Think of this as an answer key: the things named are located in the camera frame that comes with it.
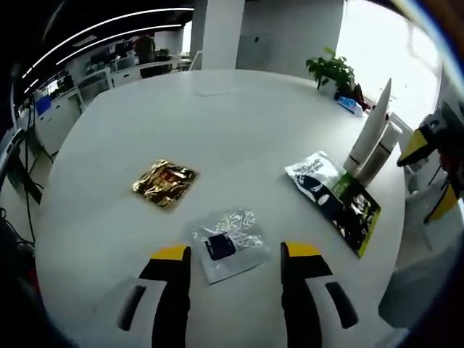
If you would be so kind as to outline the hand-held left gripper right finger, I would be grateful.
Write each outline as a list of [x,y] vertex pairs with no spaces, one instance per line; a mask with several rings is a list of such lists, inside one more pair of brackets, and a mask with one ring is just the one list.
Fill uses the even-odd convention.
[[359,317],[313,245],[281,243],[281,305],[288,347],[355,347]]

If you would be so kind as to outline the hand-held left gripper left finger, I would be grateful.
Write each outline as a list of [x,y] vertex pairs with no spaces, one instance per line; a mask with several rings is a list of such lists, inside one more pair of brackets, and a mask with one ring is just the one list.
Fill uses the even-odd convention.
[[185,347],[190,310],[191,248],[160,249],[128,284],[116,327],[132,347]]

